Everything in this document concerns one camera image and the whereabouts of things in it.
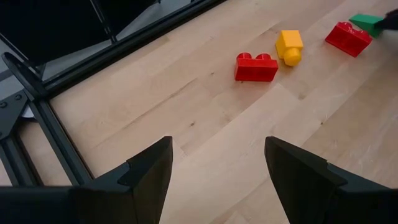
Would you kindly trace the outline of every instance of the yellow building block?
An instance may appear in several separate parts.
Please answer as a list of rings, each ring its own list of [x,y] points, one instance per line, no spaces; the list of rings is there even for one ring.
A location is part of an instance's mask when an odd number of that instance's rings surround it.
[[[280,59],[284,59],[289,66],[297,65],[301,61],[303,41],[298,30],[282,30],[276,42],[276,51]]]

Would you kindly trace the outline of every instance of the red toy block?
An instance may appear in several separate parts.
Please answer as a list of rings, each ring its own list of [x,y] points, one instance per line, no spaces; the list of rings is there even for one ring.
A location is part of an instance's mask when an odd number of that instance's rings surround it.
[[[241,53],[236,58],[235,80],[238,81],[273,81],[278,63],[269,54],[260,54],[255,59],[249,53]]]
[[[348,22],[337,23],[325,40],[353,57],[357,57],[372,42],[366,31],[355,30]]]

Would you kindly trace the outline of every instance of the green object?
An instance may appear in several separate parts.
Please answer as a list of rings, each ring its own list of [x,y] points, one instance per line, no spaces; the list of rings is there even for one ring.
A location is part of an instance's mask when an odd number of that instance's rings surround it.
[[[375,29],[373,25],[383,20],[382,17],[370,16],[365,14],[357,14],[349,19],[350,22],[357,25],[362,30],[368,32],[372,37],[378,37],[382,32],[381,29]]]

